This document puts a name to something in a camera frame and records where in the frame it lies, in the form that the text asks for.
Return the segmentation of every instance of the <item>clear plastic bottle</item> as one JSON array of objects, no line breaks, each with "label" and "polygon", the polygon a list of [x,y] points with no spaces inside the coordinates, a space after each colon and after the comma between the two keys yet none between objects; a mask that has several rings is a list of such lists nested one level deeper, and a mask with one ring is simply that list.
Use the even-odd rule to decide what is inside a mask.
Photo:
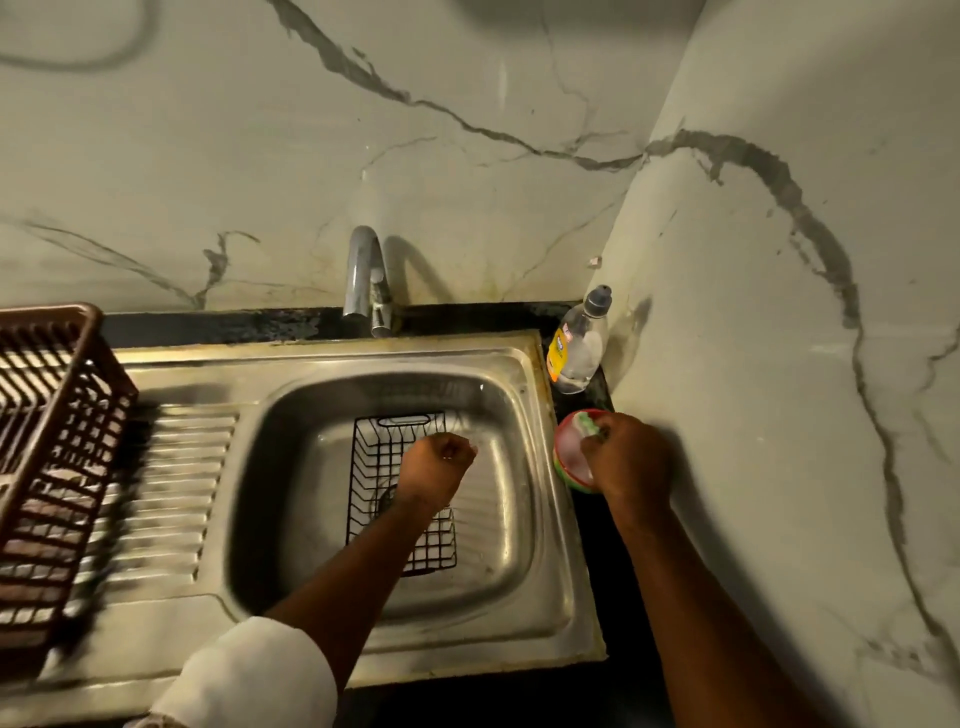
[{"label": "clear plastic bottle", "polygon": [[566,312],[546,354],[554,388],[565,395],[587,389],[607,347],[607,311],[613,301],[608,285],[598,285],[583,303]]}]

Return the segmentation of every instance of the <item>bottle label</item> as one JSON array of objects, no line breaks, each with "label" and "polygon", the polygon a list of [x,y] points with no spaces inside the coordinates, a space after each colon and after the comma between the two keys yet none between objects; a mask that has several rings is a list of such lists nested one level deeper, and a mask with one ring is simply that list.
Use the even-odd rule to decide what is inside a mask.
[{"label": "bottle label", "polygon": [[573,338],[569,333],[570,329],[566,324],[558,328],[553,335],[553,341],[550,342],[550,348],[546,352],[546,371],[552,381],[557,381],[560,372],[566,365],[566,345]]}]

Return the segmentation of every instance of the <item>black countertop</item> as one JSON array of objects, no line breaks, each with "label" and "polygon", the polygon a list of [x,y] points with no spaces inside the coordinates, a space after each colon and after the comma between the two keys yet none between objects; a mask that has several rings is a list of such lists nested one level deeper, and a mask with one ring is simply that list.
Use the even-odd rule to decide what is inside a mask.
[{"label": "black countertop", "polygon": [[[400,335],[478,333],[535,328],[545,343],[572,302],[467,303],[403,310]],[[350,339],[367,333],[339,308],[107,316],[113,347]],[[557,419],[584,407],[612,409],[603,371],[586,392],[555,394]],[[428,680],[348,691],[338,725],[673,725],[660,658],[626,548],[606,501],[572,492],[597,616],[610,657],[602,663]]]}]

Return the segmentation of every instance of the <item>ridged drainboard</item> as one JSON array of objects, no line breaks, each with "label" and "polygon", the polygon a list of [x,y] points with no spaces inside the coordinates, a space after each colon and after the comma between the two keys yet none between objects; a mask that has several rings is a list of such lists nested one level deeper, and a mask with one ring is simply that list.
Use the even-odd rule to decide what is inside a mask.
[{"label": "ridged drainboard", "polygon": [[71,611],[141,587],[194,582],[239,411],[233,405],[138,409],[74,586]]}]

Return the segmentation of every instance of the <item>chrome faucet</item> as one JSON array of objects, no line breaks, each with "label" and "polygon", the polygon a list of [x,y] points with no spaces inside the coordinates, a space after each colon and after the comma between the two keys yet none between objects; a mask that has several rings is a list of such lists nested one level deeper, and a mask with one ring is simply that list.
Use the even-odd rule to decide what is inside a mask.
[{"label": "chrome faucet", "polygon": [[394,297],[387,282],[383,249],[376,232],[361,225],[350,236],[344,318],[370,319],[370,333],[382,338],[394,335],[393,316]]}]

